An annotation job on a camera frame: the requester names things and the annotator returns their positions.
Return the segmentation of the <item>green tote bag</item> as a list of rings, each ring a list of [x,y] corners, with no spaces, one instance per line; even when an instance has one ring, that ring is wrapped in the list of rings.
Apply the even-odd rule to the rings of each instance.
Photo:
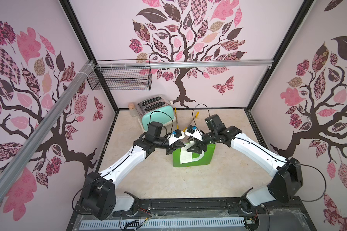
[[[185,164],[180,164],[180,149],[177,149],[173,152],[173,167],[194,167],[209,165],[212,161],[215,149],[215,144],[209,144],[205,153],[192,153],[192,162]]]

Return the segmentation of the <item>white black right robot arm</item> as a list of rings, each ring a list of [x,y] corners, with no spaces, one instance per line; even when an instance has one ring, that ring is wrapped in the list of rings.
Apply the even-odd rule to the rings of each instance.
[[[303,186],[302,170],[297,159],[273,153],[235,126],[226,127],[218,115],[207,117],[205,122],[209,133],[204,133],[197,126],[188,126],[185,134],[194,139],[189,152],[200,154],[207,150],[209,144],[222,143],[246,155],[272,177],[270,183],[251,188],[241,197],[239,207],[243,213],[249,214],[255,207],[271,201],[287,204]]]

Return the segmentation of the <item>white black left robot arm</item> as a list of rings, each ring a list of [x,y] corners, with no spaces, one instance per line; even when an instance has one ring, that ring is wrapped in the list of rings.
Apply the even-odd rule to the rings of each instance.
[[[114,212],[134,216],[138,212],[139,199],[130,192],[117,193],[116,188],[139,163],[146,160],[156,149],[164,149],[170,155],[185,147],[183,131],[177,129],[161,135],[163,124],[150,122],[148,130],[133,142],[129,151],[116,163],[101,172],[91,172],[78,192],[80,199],[72,204],[78,215],[92,215],[105,220]]]

